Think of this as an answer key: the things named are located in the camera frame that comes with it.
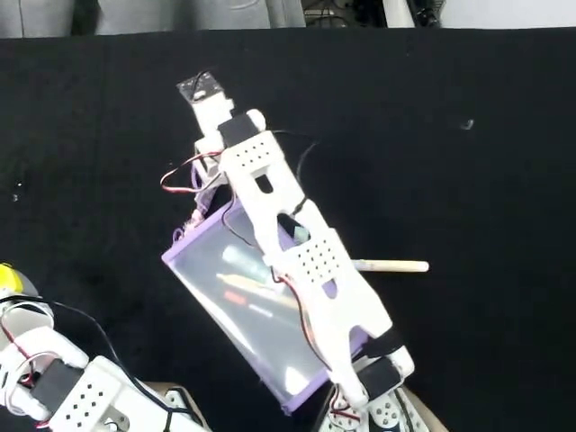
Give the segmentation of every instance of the gray fabric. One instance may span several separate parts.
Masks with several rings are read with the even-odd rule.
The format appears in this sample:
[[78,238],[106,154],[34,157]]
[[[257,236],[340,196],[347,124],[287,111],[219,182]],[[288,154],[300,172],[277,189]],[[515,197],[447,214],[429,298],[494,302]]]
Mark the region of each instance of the gray fabric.
[[[0,0],[0,38],[70,34],[74,0]],[[98,0],[96,34],[303,27],[301,0]]]
[[195,29],[269,29],[266,0],[188,0]]
[[272,28],[305,27],[301,0],[266,0]]
[[181,0],[98,1],[101,13],[96,34],[119,34],[173,30]]
[[0,0],[0,37],[68,36],[73,12],[74,0]]

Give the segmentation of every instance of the transparent lid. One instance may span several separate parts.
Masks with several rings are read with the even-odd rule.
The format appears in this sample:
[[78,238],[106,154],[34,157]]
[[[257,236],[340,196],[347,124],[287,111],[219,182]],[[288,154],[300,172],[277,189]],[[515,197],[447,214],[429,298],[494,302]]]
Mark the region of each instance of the transparent lid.
[[[221,224],[224,208],[178,240],[162,259],[211,314],[240,353],[290,413],[327,379],[326,370],[302,333],[291,290],[274,283],[262,254]],[[237,205],[227,222],[255,244],[251,222]],[[279,227],[283,248],[294,244]],[[356,351],[365,335],[352,336]]]

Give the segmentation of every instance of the black cloth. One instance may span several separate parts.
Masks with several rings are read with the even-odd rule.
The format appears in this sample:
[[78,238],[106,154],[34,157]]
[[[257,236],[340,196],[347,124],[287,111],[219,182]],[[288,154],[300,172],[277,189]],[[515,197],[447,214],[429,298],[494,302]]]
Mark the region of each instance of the black cloth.
[[[563,430],[575,44],[574,30],[0,41],[0,261],[97,317],[138,377],[190,389],[213,430],[308,430],[319,404],[285,417],[159,258],[192,200],[158,180],[200,136],[175,85],[209,69],[241,111],[321,139],[302,182],[352,257],[430,262],[367,279],[415,359],[408,385],[446,425]],[[309,145],[281,142],[291,164]],[[105,354],[88,324],[58,323]]]

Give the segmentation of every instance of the red wire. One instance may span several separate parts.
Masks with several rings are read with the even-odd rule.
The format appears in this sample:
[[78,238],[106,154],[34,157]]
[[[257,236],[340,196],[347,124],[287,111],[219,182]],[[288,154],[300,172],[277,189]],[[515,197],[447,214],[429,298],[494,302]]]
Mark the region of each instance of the red wire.
[[47,420],[46,420],[46,421],[41,421],[40,423],[37,423],[37,424],[36,424],[36,428],[37,428],[37,429],[44,429],[44,428],[46,428],[46,427],[48,426],[48,424],[49,424],[49,422],[48,422]]
[[2,324],[2,331],[4,332],[6,338],[10,341],[10,343],[14,344],[14,346],[18,349],[18,351],[20,351],[20,354],[26,357],[26,360],[29,360],[30,356],[28,355],[28,353],[26,353],[26,351],[24,351],[23,348],[16,343],[14,336],[12,335],[12,333],[10,333],[10,331],[8,331],[8,329],[4,326],[4,324]]
[[[11,344],[13,344],[16,349],[20,352],[20,354],[22,354],[26,360],[30,360],[30,355],[24,351],[24,348],[22,348],[20,345],[18,345],[16,343],[16,340],[14,339],[14,335],[8,330],[8,328],[5,327],[4,323],[2,323],[2,316],[0,315],[0,327],[2,327],[2,331],[4,332],[4,334],[6,335],[6,338],[10,341]],[[20,381],[20,384],[24,384],[24,385],[30,385],[32,384],[32,375],[34,374],[34,369],[32,367],[32,364],[30,365],[30,373],[28,374],[28,376],[26,378],[24,378],[22,381]]]
[[[304,336],[306,337],[306,341],[308,342],[310,349],[314,352],[316,357],[326,366],[326,368],[328,370],[330,370],[326,361],[320,356],[320,354],[316,351],[316,349],[314,348],[313,344],[310,341],[310,336],[308,335],[308,332],[306,331],[306,323],[304,322],[304,313],[303,313],[302,303],[300,302],[300,298],[298,297],[298,293],[296,292],[296,289],[293,287],[293,285],[290,282],[288,282],[288,280],[285,277],[278,276],[278,278],[276,280],[274,270],[272,270],[272,277],[273,277],[275,282],[285,283],[286,286],[288,288],[290,288],[290,291],[292,291],[292,294],[294,295],[294,298],[296,299],[296,302],[298,303],[298,310],[300,311],[300,321],[301,321],[302,332],[304,333]],[[349,403],[346,403],[346,406],[344,408],[341,408],[341,409],[336,408],[335,404],[336,404],[336,400],[338,399],[339,394],[340,394],[340,388],[337,386],[336,392],[334,393],[334,398],[332,399],[332,402],[330,403],[330,412],[332,414],[337,415],[337,416],[342,416],[342,417],[346,417],[347,419],[360,421],[360,418],[358,416],[344,412],[345,410],[350,409]]]
[[298,293],[296,292],[296,289],[294,288],[294,286],[290,282],[288,282],[288,280],[285,277],[278,276],[278,279],[275,280],[274,270],[272,270],[272,276],[273,276],[275,282],[285,283],[286,286],[288,288],[290,288],[290,291],[292,291],[294,299],[296,299],[296,302],[298,303],[298,311],[300,312],[300,325],[302,327],[302,333],[304,333],[304,336],[306,337],[306,342],[308,342],[308,346],[310,347],[310,349],[312,350],[314,355],[322,362],[324,367],[326,367],[326,369],[330,370],[330,366],[328,365],[328,363],[326,363],[326,360],[324,360],[322,358],[320,353],[316,350],[316,348],[312,344],[310,335],[308,334],[308,330],[306,329],[306,322],[304,321],[304,308],[302,307],[302,302],[300,301],[300,297],[298,297]]
[[177,170],[179,170],[184,165],[187,165],[191,162],[194,162],[197,159],[204,159],[204,158],[208,158],[211,156],[218,156],[221,153],[222,153],[222,151],[209,151],[208,153],[202,153],[200,155],[195,155],[195,156],[188,158],[182,164],[180,164],[179,167],[174,168],[173,170],[168,171],[167,173],[162,175],[162,178],[160,179],[160,185],[162,186],[162,189],[164,189],[165,191],[168,191],[172,194],[196,194],[196,193],[200,192],[200,189],[196,190],[196,189],[192,189],[190,187],[166,186],[164,184],[164,182],[167,178],[169,178],[173,173],[175,173]]
[[360,418],[358,416],[355,416],[354,414],[348,414],[347,412],[345,412],[346,410],[350,409],[349,403],[346,403],[346,406],[344,408],[336,408],[335,404],[336,401],[338,400],[339,395],[340,395],[340,388],[337,386],[336,393],[334,393],[334,398],[332,398],[332,402],[330,403],[330,412],[332,414],[336,414],[337,416],[342,416],[348,419],[360,421]]

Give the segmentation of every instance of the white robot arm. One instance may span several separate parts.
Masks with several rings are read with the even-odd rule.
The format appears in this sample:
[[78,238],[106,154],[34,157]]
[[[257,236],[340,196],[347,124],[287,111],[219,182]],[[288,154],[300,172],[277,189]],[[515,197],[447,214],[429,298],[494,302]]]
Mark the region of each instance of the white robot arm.
[[[414,371],[408,350],[338,234],[302,190],[262,113],[233,115],[233,102],[209,73],[179,89],[204,135],[195,143],[199,155],[193,158],[204,185],[198,192],[212,194],[219,185],[230,185],[254,227],[254,246],[274,279],[291,288],[305,311],[313,337],[306,329],[305,336],[335,384],[319,430],[428,432],[398,389]],[[260,186],[264,179],[266,189]],[[296,221],[308,238],[283,249],[279,214]],[[198,223],[202,217],[193,216],[190,229]],[[0,404],[13,414],[28,415],[39,421],[37,428],[57,432],[208,430],[189,409],[152,394],[133,378],[113,350],[114,362],[104,357],[89,361],[53,330],[46,301],[12,294],[0,284]],[[371,340],[364,356],[353,362],[350,332],[356,327]]]
[[[337,389],[327,415],[328,420],[336,421],[328,424],[337,427],[344,417],[345,430],[362,425],[368,428],[371,408],[392,403],[384,399],[400,393],[387,393],[414,370],[390,316],[355,269],[336,231],[305,195],[275,135],[266,129],[264,115],[257,110],[233,115],[234,103],[207,72],[178,87],[192,106],[204,135],[195,143],[198,156],[193,161],[206,185],[202,192],[223,184],[231,186],[252,222],[265,263],[280,282],[292,288],[307,313],[313,348]],[[266,189],[260,186],[263,180]],[[310,233],[307,241],[281,248],[278,215],[282,213]],[[327,283],[335,285],[336,290],[327,290]],[[350,359],[349,344],[350,331],[355,327],[373,339],[365,351],[367,357],[356,365]]]
[[0,286],[0,405],[11,413],[54,432],[208,430],[177,397],[163,399],[105,357],[90,361],[53,329],[42,298],[14,294]]

